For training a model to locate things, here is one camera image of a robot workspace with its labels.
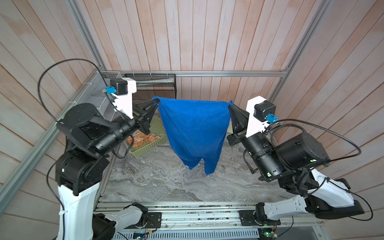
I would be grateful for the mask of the blue towel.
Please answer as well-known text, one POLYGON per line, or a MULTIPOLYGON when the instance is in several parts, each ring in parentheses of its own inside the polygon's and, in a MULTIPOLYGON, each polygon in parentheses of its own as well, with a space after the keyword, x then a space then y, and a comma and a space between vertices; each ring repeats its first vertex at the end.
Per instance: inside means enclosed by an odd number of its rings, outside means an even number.
POLYGON ((189 169, 204 161, 212 174, 219 162, 234 103, 158 98, 169 143, 189 169))

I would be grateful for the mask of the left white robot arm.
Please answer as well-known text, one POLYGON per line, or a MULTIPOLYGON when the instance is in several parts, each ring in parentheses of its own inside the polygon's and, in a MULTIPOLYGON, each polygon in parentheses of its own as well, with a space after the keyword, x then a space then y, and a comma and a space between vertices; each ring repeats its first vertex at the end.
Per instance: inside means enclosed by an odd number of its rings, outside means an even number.
POLYGON ((83 103, 57 123, 69 148, 55 164, 60 210, 59 240, 110 240, 127 228, 148 226, 148 209, 132 203, 115 214, 95 214, 94 204, 109 155, 134 132, 150 133, 158 99, 135 105, 134 117, 106 120, 98 109, 83 103))

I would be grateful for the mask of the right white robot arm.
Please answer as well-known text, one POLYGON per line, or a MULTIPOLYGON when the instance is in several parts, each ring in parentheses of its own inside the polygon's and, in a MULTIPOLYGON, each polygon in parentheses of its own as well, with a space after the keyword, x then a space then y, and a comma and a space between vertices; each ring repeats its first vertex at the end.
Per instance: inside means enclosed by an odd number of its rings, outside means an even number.
POLYGON ((252 158, 251 173, 263 182, 278 181, 292 194, 290 199, 258 203, 254 211, 240 211, 244 226, 280 224, 281 218, 309 214, 318 219, 357 219, 364 213, 345 179, 332 180, 317 168, 331 163, 323 145, 303 129, 299 120, 278 121, 275 105, 255 105, 253 115, 236 105, 229 106, 233 133, 231 146, 242 144, 244 156, 252 158))

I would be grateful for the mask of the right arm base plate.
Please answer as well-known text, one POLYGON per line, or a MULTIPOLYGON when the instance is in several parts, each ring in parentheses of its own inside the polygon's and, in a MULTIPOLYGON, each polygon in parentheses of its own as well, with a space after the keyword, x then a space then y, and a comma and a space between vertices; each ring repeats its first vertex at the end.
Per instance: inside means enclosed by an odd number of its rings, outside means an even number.
POLYGON ((266 215, 260 215, 257 210, 242 210, 239 211, 241 225, 244 227, 249 226, 279 226, 280 220, 269 220, 266 215))

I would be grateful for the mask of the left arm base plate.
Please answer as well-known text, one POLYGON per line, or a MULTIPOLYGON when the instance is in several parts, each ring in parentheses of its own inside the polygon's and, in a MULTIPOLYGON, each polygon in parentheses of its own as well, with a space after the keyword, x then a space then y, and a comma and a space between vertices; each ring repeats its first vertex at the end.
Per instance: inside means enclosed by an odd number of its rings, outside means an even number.
POLYGON ((147 213, 144 217, 142 217, 142 221, 130 226, 130 228, 133 229, 145 229, 145 228, 152 228, 152 229, 159 229, 161 227, 162 223, 162 213, 161 212, 153 212, 153 213, 147 213))

